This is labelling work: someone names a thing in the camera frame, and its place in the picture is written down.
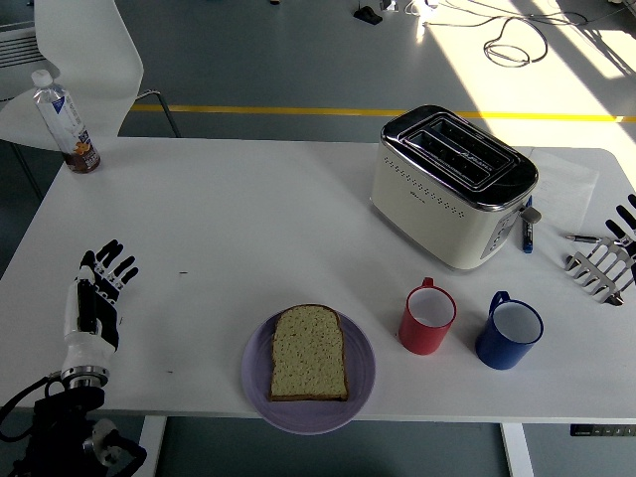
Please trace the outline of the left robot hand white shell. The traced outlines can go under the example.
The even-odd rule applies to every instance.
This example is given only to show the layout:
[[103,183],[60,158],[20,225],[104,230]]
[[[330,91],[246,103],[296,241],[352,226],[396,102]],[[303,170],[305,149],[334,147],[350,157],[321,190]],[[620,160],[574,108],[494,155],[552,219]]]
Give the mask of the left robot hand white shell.
[[123,243],[113,239],[97,251],[87,251],[79,263],[67,295],[65,375],[77,369],[107,369],[118,349],[116,303],[125,285],[139,272],[135,257],[123,258],[123,252]]

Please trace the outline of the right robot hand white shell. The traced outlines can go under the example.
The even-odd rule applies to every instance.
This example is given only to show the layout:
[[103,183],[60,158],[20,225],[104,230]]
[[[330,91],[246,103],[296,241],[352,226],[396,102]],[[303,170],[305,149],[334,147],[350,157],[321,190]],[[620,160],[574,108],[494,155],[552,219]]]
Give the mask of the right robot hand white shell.
[[605,226],[615,236],[619,246],[627,248],[631,253],[635,250],[635,194],[628,195],[629,207],[618,205],[615,210],[624,225],[619,226],[613,220],[607,220]]

